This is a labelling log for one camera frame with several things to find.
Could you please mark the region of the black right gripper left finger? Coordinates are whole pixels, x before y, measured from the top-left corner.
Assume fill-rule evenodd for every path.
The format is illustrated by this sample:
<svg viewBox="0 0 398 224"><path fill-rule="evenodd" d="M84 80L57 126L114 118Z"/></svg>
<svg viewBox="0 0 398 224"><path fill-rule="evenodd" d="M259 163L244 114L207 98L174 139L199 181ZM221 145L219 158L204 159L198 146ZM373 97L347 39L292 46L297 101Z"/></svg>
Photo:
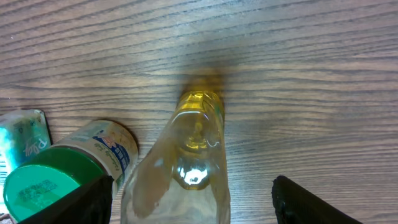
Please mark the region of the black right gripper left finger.
<svg viewBox="0 0 398 224"><path fill-rule="evenodd" d="M102 175L19 224L109 224L113 182Z"/></svg>

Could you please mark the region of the small teal white box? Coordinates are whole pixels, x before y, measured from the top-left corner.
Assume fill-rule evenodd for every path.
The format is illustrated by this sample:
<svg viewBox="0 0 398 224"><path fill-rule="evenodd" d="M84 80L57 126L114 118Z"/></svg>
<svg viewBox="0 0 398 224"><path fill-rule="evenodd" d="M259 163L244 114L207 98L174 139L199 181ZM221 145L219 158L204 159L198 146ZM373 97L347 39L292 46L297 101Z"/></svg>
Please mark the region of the small teal white box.
<svg viewBox="0 0 398 224"><path fill-rule="evenodd" d="M1 115L1 186L13 170L51 144L43 111L15 110Z"/></svg>

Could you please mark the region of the green lid white jar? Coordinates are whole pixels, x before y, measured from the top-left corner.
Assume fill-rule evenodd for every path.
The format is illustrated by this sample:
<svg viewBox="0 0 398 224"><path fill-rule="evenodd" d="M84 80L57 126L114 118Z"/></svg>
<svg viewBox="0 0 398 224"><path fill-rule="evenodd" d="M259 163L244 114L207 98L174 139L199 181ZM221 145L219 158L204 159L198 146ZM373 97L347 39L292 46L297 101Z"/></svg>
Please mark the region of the green lid white jar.
<svg viewBox="0 0 398 224"><path fill-rule="evenodd" d="M137 155L136 141L124 126L92 121L12 171L4 184L5 205L20 222L103 174L114 179L115 197Z"/></svg>

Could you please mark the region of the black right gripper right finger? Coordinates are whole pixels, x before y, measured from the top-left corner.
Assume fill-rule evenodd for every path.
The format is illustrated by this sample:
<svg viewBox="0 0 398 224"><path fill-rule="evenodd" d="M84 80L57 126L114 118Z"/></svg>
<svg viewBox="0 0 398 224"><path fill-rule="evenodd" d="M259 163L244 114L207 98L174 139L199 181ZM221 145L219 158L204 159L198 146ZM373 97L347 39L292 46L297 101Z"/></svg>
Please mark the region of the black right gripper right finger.
<svg viewBox="0 0 398 224"><path fill-rule="evenodd" d="M273 180L272 203L278 224L361 224L283 175Z"/></svg>

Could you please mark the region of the yellow liquid bottle silver cap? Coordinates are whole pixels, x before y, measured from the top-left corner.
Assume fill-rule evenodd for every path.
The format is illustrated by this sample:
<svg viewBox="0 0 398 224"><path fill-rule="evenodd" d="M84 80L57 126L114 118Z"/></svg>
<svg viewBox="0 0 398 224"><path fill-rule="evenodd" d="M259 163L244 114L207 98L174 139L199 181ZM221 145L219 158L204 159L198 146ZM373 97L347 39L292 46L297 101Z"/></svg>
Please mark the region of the yellow liquid bottle silver cap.
<svg viewBox="0 0 398 224"><path fill-rule="evenodd" d="M121 223L229 223L230 202L223 103L189 91L126 183Z"/></svg>

